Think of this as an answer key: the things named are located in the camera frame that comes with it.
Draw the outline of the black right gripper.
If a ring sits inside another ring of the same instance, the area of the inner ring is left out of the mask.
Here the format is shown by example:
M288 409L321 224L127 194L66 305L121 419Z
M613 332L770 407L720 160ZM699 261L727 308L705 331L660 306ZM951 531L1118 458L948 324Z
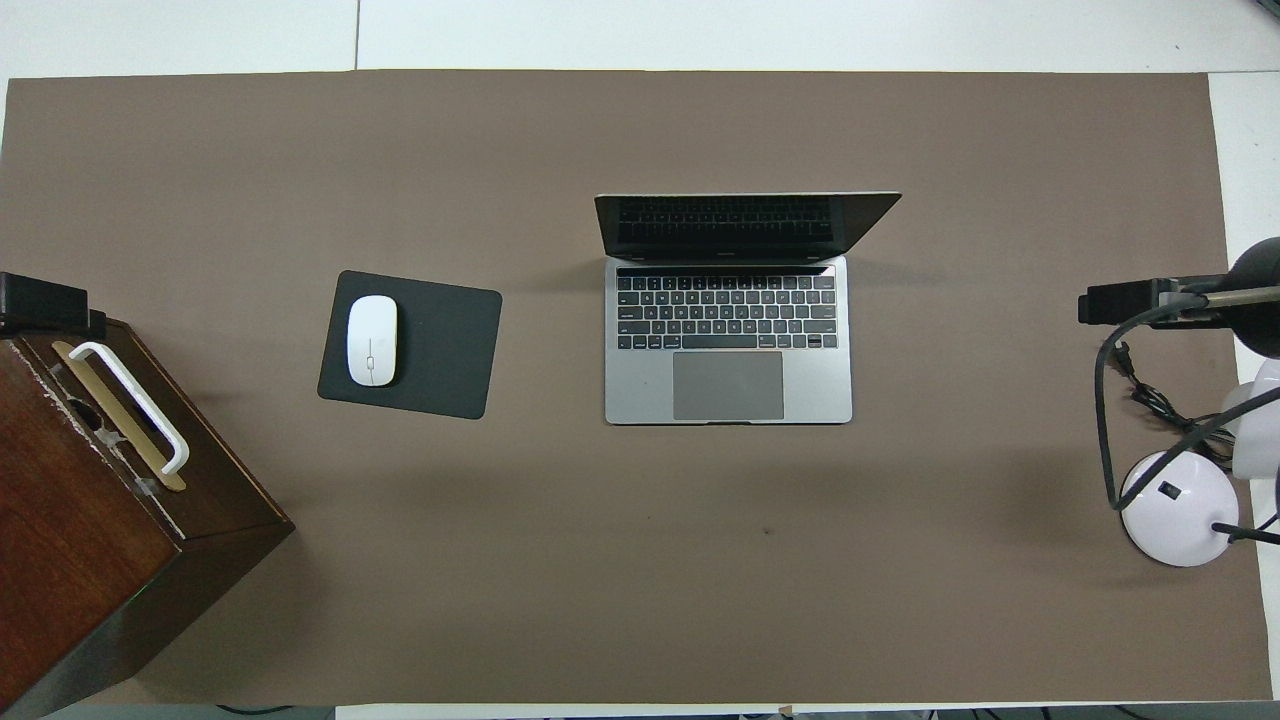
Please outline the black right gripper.
M1254 290L1275 286L1279 281L1279 237L1263 240L1247 249L1222 277L1158 277L1092 286L1078 297L1078 322L1084 325L1121 325L1133 318L1161 310L1146 325L1187 324L1185 313L1198 310L1201 297L1193 293ZM1270 359L1279 357L1279 302L1230 306L1222 319L1235 337L1251 351Z

